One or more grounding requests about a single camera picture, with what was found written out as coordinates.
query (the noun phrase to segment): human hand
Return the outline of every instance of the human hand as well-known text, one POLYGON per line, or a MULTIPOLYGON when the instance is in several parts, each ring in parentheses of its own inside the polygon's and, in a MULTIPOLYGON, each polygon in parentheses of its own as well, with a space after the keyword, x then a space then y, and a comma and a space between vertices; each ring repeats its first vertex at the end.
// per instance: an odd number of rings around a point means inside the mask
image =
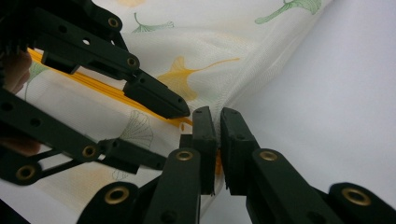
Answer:
MULTIPOLYGON (((12 93, 17 93, 23 88, 23 84, 29 79, 29 67, 32 58, 28 52, 20 51, 19 54, 1 56, 5 73, 4 88, 12 93)), ((40 149, 40 144, 0 123, 0 145, 11 148, 22 155, 35 155, 40 149)))

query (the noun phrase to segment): white fabric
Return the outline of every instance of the white fabric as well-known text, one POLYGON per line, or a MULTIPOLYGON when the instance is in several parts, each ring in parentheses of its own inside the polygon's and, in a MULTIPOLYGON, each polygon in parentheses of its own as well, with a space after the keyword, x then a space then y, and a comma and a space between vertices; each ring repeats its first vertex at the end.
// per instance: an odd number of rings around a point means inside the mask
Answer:
MULTIPOLYGON (((181 94, 191 111, 209 105, 219 127, 220 110, 244 101, 279 74, 331 0, 94 2, 122 19, 122 35, 140 67, 181 94), (271 20, 263 19, 280 8, 285 10, 271 20)), ((125 137, 164 156, 177 148, 178 127, 34 66, 39 72, 19 96, 77 131, 96 141, 125 137)), ((81 71, 122 88, 122 81, 81 71)), ((90 163, 42 179, 31 188, 67 207, 77 220, 104 185, 122 180, 140 187, 158 174, 143 169, 129 175, 90 163)), ((218 175, 216 192, 221 186, 218 175)), ((202 198, 203 211, 212 199, 202 198)))

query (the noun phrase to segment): fabric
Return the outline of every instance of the fabric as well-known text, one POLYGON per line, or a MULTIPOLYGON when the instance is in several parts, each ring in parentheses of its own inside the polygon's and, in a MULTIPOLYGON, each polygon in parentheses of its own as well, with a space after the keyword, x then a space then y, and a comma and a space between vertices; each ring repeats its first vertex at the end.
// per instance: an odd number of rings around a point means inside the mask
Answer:
MULTIPOLYGON (((121 18, 122 36, 141 69, 180 94, 191 111, 209 105, 219 129, 220 110, 244 101, 279 74, 331 0, 93 2, 121 18)), ((191 118, 164 120, 123 98, 124 81, 83 68, 70 77, 40 63, 31 72, 18 95, 95 141, 120 137, 167 156, 177 149, 180 134, 191 131, 191 118)), ((66 160, 59 156, 43 166, 66 160)), ((130 175, 93 162, 34 187, 79 216, 103 186, 122 180, 141 187, 160 173, 143 168, 130 175)), ((222 184, 218 169, 216 193, 222 184)), ((202 197, 201 214, 213 198, 202 197)))

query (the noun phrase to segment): yellow stripe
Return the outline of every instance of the yellow stripe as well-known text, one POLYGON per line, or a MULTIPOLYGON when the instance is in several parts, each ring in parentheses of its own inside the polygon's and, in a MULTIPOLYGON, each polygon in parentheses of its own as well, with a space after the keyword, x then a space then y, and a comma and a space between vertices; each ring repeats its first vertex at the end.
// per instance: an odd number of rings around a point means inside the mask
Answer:
MULTIPOLYGON (((42 55, 34 50, 30 50, 29 49, 29 53, 32 55, 32 59, 37 62, 37 63, 41 63, 41 58, 42 55)), ((109 96, 117 101, 123 102, 127 105, 131 105, 134 108, 137 108, 139 110, 142 110, 146 113, 149 113, 150 115, 156 117, 157 119, 161 119, 167 123, 170 123, 176 127, 179 127, 180 123, 188 123, 190 125, 192 125, 192 121, 187 119, 187 118, 181 118, 181 119, 165 119, 155 113, 153 113, 152 111, 148 110, 147 108, 145 108, 143 105, 139 104, 138 102, 129 99, 128 97, 126 97, 123 94, 123 91, 120 91, 112 86, 107 85, 106 83, 103 83, 101 81, 98 81, 94 78, 91 77, 87 77, 84 74, 80 73, 80 72, 76 72, 74 75, 69 75, 66 74, 64 72, 58 71, 56 69, 50 68, 52 70, 55 70, 57 73, 62 74, 66 77, 69 77, 73 80, 75 80, 78 83, 81 83, 82 85, 89 87, 95 91, 99 91, 102 94, 109 96)))

